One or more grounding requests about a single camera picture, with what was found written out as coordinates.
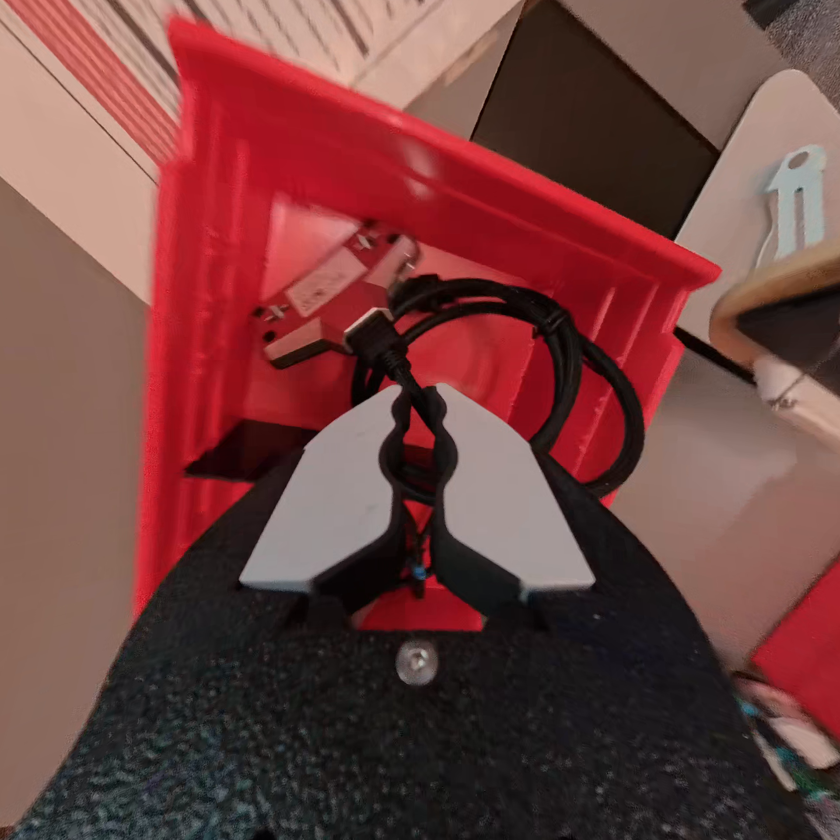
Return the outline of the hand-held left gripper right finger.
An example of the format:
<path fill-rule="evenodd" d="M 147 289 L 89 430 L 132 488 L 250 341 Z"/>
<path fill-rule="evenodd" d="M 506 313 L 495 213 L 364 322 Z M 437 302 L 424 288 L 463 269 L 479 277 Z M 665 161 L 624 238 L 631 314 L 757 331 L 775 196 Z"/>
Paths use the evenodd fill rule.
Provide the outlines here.
<path fill-rule="evenodd" d="M 448 384 L 434 405 L 438 472 L 430 554 L 440 583 L 489 617 L 595 575 L 529 442 Z"/>

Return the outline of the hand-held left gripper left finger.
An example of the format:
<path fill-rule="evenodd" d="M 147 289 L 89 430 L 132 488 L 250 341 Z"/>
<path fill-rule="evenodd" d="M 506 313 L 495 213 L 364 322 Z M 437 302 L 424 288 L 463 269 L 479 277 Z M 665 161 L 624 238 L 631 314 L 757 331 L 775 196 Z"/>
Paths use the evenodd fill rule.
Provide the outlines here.
<path fill-rule="evenodd" d="M 399 582 L 404 506 L 381 453 L 404 426 L 389 386 L 306 444 L 239 576 L 245 588 L 332 597 L 352 614 Z"/>

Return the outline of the silver video switch with cable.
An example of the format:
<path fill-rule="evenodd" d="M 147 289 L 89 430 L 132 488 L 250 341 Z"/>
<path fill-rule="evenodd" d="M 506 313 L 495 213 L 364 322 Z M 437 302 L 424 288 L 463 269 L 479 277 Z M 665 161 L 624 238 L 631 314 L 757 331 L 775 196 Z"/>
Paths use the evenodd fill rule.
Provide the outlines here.
<path fill-rule="evenodd" d="M 587 366 L 612 389 L 623 414 L 623 440 L 612 463 L 584 483 L 604 498 L 634 472 L 644 449 L 642 404 L 627 376 L 576 327 L 571 314 L 537 290 L 476 277 L 410 276 L 421 255 L 415 238 L 378 222 L 358 226 L 325 259 L 253 310 L 259 341 L 278 370 L 327 352 L 355 358 L 352 406 L 372 398 L 384 379 L 400 385 L 427 423 L 427 399 L 412 373 L 412 343 L 456 320 L 503 317 L 528 324 L 544 342 L 553 373 L 549 413 L 529 439 L 549 455 L 569 419 Z"/>

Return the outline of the red plastic bin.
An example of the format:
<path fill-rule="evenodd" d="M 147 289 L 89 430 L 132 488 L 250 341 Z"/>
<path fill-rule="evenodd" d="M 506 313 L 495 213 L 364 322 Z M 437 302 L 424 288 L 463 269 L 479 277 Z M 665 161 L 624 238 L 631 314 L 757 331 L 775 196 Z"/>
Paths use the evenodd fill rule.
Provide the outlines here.
<path fill-rule="evenodd" d="M 752 664 L 839 735 L 839 565 L 813 585 L 756 648 Z"/>
<path fill-rule="evenodd" d="M 144 398 L 133 615 L 245 493 L 185 469 L 245 420 L 319 431 L 350 410 L 354 360 L 279 371 L 261 301 L 315 267 L 353 222 L 418 239 L 420 271 L 554 298 L 623 370 L 649 428 L 683 350 L 674 335 L 710 261 L 493 151 L 174 18 L 182 77 L 161 168 Z"/>

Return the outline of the black desk mat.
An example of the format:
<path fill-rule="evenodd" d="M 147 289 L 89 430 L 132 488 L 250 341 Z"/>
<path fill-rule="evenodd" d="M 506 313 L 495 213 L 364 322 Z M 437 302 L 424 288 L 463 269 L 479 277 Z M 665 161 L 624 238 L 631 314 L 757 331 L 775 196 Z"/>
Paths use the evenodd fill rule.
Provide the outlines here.
<path fill-rule="evenodd" d="M 720 155 L 559 2 L 520 17 L 470 139 L 671 240 Z"/>

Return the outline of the black wood-edged divider panel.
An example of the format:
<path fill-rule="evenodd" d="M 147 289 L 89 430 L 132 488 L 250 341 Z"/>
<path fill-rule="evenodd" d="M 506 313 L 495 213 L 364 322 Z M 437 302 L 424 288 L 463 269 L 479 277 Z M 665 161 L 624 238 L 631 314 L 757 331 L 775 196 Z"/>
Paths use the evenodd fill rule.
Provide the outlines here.
<path fill-rule="evenodd" d="M 708 341 L 746 371 L 764 353 L 815 363 L 838 335 L 838 284 L 838 238 L 754 269 L 713 306 Z"/>

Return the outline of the striped printed sheet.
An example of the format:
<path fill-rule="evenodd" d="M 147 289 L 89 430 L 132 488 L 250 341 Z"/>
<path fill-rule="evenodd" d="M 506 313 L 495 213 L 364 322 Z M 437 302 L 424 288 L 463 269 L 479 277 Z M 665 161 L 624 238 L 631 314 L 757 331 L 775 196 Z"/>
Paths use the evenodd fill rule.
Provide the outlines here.
<path fill-rule="evenodd" d="M 156 163 L 181 84 L 167 27 L 181 17 L 396 109 L 458 75 L 521 11 L 512 1 L 9 1 L 19 22 Z"/>

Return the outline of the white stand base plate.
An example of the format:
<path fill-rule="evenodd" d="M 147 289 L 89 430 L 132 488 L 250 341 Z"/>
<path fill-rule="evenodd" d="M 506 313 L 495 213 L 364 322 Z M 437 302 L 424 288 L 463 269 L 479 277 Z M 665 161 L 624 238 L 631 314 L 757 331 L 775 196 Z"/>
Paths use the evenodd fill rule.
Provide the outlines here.
<path fill-rule="evenodd" d="M 677 244 L 716 264 L 720 284 L 772 259 L 775 202 L 792 189 L 770 185 L 786 158 L 813 146 L 824 152 L 825 239 L 838 238 L 838 141 L 838 110 L 814 81 L 798 70 L 776 73 L 749 101 Z"/>

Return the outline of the pale metal bracket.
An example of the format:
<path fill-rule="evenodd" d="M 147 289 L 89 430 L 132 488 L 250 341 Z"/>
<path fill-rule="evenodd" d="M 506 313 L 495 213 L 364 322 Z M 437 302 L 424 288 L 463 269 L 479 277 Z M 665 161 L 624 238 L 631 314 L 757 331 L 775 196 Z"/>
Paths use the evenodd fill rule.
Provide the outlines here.
<path fill-rule="evenodd" d="M 788 153 L 772 174 L 765 194 L 775 196 L 774 261 L 823 241 L 825 167 L 823 147 L 807 144 Z"/>

